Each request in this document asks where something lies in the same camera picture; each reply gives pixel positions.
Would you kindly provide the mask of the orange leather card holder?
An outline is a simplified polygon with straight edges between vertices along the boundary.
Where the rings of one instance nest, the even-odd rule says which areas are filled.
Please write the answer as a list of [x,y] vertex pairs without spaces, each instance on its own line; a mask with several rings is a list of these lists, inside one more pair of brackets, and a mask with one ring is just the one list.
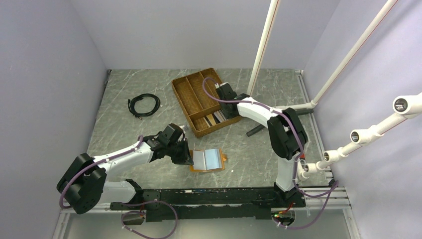
[[215,172],[225,169],[224,163],[227,161],[227,155],[223,154],[221,148],[190,150],[190,155],[194,162],[190,166],[191,172]]

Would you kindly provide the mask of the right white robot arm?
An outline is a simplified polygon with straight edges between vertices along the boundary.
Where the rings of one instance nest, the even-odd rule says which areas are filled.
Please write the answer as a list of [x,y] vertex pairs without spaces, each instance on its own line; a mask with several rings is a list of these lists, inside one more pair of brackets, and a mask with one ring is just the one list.
[[299,158],[308,142],[296,111],[292,108],[275,109],[247,94],[238,95],[228,83],[215,86],[226,117],[239,115],[268,129],[271,147],[279,157],[274,200],[281,207],[289,205],[297,194]]

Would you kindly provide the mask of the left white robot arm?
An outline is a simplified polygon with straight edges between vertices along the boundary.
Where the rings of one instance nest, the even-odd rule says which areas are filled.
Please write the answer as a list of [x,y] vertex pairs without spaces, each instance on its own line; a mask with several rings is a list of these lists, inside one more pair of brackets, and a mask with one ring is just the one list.
[[193,165],[186,130],[174,123],[155,135],[138,136],[136,142],[99,156],[78,155],[57,184],[61,209],[84,214],[97,204],[118,203],[130,209],[144,202],[143,189],[132,179],[111,179],[135,166],[170,157],[176,165]]

